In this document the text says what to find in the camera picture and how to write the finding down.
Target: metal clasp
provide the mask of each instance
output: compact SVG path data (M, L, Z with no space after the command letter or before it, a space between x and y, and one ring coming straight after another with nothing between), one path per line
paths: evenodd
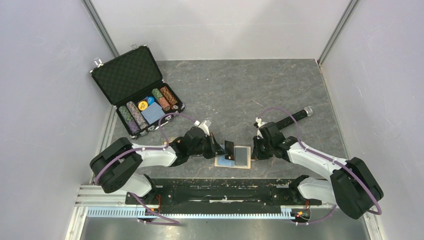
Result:
M96 58L96 59L94 59L94 63L95 63L95 65L96 65L98 68L100 68L101 66L103 66L103 62L102 62L102 60L100 60L100 58Z

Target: open case lid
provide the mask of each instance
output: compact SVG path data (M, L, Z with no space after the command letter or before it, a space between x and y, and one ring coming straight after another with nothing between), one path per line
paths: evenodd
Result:
M146 45L94 68L91 76L109 102L115 106L163 79Z

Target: black metal base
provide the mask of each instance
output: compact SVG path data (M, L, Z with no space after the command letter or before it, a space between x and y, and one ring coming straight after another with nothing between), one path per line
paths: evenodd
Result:
M288 188L293 179L153 178L156 196L146 204L160 205L163 214L264 214L281 213L280 206L303 206ZM312 199L310 205L321 205ZM125 204L137 205L132 196Z

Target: yellow chip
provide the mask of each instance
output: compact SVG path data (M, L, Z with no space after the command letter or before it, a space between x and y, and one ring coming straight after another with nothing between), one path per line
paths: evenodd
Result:
M147 108L148 106L149 106L149 105L147 104L147 101L144 101L144 100L138 103L138 109L139 109L140 111L146 110L146 108Z

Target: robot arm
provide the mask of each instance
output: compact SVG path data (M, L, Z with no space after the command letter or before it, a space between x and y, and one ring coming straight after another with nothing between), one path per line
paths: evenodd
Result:
M276 156L290 163L302 165L325 179L315 179L307 175L298 177L289 185L296 198L317 199L337 204L346 215L353 219L358 219L369 210L374 205L371 198L359 183L352 179L352 176L339 165L334 164L335 161L351 169L365 183L377 201L383 198L382 189L361 159L354 157L347 160L334 157L302 142L307 151L300 145L297 138L293 136L285 138L280 132L281 128L274 122L262 124L260 119L256 122L260 126L258 128L260 135L253 138L256 150L253 154L256 158L261 156L261 159L265 159L266 156ZM330 157L333 163L309 150Z
M97 155L90 167L98 179L105 193L113 193L119 189L145 197L152 192L155 185L147 175L133 174L137 169L151 166L175 167L181 165L190 156L203 155L206 159L217 155L226 155L227 152L216 142L212 132L209 132L211 122L196 121L183 137L178 137L166 145L146 146L131 143L126 137L119 138L103 152ZM99 173L117 156L131 150L117 162L108 167L102 174Z

